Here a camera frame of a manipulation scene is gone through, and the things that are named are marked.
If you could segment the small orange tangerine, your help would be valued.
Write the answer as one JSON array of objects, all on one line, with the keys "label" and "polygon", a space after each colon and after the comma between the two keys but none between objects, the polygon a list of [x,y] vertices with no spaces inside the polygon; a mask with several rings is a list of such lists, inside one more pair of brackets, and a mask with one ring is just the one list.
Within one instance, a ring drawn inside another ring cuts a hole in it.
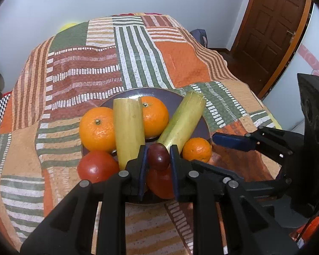
[{"label": "small orange tangerine", "polygon": [[188,161],[198,160],[208,163],[211,156],[211,144],[201,137],[189,139],[182,149],[182,157]]}]

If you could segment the yellow sugarcane piece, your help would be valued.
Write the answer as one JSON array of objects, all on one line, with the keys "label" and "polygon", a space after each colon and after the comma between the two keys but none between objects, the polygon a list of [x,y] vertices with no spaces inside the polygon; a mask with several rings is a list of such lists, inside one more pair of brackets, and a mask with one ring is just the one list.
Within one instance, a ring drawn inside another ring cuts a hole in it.
[{"label": "yellow sugarcane piece", "polygon": [[113,125],[118,165],[124,170],[130,160],[138,157],[141,145],[145,145],[141,99],[114,99]]},{"label": "yellow sugarcane piece", "polygon": [[205,106],[206,99],[203,94],[195,91],[188,92],[157,142],[163,144],[168,152],[172,145],[176,145],[181,152],[197,127]]}]

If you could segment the red tomato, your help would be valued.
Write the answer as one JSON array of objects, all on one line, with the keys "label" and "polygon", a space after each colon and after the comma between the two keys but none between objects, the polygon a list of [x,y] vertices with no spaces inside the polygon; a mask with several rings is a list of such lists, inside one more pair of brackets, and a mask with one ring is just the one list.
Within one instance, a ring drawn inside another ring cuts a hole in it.
[{"label": "red tomato", "polygon": [[161,199],[169,200],[175,197],[170,167],[163,171],[149,169],[146,184],[152,193]]},{"label": "red tomato", "polygon": [[81,180],[91,183],[107,181],[120,171],[117,161],[105,151],[90,151],[78,163],[77,172]]}]

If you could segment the dark red grape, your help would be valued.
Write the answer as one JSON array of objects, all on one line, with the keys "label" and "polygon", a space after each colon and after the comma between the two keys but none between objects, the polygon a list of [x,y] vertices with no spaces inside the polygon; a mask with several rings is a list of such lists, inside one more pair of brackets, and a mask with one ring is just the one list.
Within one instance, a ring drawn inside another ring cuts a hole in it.
[{"label": "dark red grape", "polygon": [[167,148],[161,143],[153,143],[148,147],[147,163],[151,169],[165,171],[170,164]]}]

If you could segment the patchwork striped bedspread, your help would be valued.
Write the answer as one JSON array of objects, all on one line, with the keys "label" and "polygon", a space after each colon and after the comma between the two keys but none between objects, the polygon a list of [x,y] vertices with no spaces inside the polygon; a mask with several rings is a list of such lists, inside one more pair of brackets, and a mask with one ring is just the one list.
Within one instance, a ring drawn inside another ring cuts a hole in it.
[{"label": "patchwork striped bedspread", "polygon": [[141,87],[202,92],[210,132],[278,125],[224,58],[170,16],[123,14],[59,32],[0,100],[0,232],[15,250],[79,182],[82,115]]}]

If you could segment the right orange on plate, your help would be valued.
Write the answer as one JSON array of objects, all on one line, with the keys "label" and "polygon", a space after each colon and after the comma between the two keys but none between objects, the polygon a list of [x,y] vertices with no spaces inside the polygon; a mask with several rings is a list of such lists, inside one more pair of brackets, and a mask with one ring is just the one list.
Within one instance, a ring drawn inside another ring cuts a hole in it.
[{"label": "right orange on plate", "polygon": [[141,97],[145,138],[160,136],[169,122],[169,111],[165,104],[152,96]]}]

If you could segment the orange on plate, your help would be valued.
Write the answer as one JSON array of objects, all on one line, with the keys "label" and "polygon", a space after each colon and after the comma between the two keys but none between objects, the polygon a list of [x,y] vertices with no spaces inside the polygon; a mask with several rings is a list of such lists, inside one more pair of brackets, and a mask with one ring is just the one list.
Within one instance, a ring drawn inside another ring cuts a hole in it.
[{"label": "orange on plate", "polygon": [[165,104],[152,96],[141,97],[145,138],[160,136],[169,122],[169,111]]},{"label": "orange on plate", "polygon": [[89,151],[113,153],[116,149],[113,110],[96,107],[87,111],[79,123],[79,136]]}]

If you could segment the left orange on plate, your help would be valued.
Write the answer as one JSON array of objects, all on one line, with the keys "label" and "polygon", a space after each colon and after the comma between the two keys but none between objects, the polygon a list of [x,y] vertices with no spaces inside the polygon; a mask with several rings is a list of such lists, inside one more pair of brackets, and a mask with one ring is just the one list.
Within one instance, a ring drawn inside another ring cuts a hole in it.
[{"label": "left orange on plate", "polygon": [[79,136],[89,151],[113,153],[116,149],[113,110],[96,107],[87,111],[79,123]]}]

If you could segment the blue bag beside bed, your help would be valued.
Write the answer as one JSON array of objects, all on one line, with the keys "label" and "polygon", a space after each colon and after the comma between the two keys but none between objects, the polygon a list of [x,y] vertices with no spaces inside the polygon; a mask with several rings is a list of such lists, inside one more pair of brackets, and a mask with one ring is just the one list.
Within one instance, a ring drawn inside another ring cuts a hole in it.
[{"label": "blue bag beside bed", "polygon": [[204,29],[194,29],[193,31],[190,31],[190,34],[203,47],[208,47],[207,33]]}]

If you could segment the brown wooden door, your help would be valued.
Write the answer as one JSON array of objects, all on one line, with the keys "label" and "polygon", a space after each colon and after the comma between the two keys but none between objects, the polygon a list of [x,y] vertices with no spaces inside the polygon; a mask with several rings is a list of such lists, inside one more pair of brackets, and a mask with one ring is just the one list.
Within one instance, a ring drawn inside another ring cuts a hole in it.
[{"label": "brown wooden door", "polygon": [[231,55],[260,98],[278,79],[307,21],[311,0],[249,0]]}]

